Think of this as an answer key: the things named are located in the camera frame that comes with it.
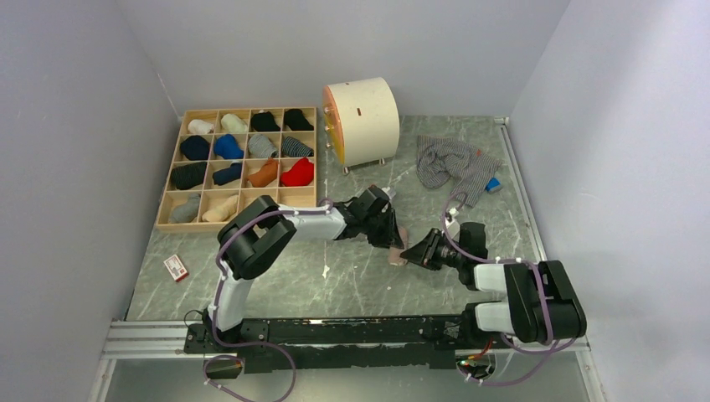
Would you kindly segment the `pink beige underwear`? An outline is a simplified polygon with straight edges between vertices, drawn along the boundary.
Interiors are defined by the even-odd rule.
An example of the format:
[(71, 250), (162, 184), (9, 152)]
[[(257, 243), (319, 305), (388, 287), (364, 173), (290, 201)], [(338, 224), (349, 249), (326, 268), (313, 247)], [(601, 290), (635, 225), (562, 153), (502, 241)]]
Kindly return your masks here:
[(398, 233), (403, 246), (389, 248), (388, 263), (394, 266), (404, 266), (408, 264), (408, 261), (401, 256), (401, 253), (408, 249), (409, 235), (407, 229), (403, 226), (398, 227)]

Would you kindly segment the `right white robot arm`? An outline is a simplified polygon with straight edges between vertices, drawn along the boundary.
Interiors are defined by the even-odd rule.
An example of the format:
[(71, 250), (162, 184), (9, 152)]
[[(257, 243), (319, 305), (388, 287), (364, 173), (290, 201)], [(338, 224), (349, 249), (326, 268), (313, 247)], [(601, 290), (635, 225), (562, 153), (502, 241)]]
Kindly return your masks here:
[(523, 343), (548, 344), (581, 338), (587, 320), (567, 272), (559, 260), (528, 265), (518, 260), (488, 260), (484, 224), (467, 222), (450, 238), (432, 229), (401, 257), (430, 271), (457, 271), (470, 291), (489, 292), (493, 301), (474, 302), (462, 312), (462, 341), (479, 348), (494, 332)]

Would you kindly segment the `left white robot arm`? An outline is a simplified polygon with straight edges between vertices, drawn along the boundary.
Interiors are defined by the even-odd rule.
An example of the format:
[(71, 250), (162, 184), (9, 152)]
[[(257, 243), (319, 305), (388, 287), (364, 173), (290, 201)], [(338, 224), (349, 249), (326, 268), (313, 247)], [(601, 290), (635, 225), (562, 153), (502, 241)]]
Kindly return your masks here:
[(218, 232), (219, 282), (204, 318), (208, 343), (220, 352), (238, 344), (254, 280), (292, 240), (350, 240), (359, 235), (374, 248), (407, 247), (390, 196), (377, 186), (346, 201), (326, 198), (316, 207), (294, 207), (259, 196)]

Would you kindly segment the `grey striped underwear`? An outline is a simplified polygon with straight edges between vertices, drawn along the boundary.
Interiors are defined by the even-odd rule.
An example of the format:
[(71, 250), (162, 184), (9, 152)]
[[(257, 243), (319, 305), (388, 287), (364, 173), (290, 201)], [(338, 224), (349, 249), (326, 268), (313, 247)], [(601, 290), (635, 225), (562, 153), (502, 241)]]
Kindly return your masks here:
[(501, 161), (479, 147), (453, 137), (417, 137), (416, 174), (425, 188), (440, 188), (454, 181), (451, 195), (474, 207)]

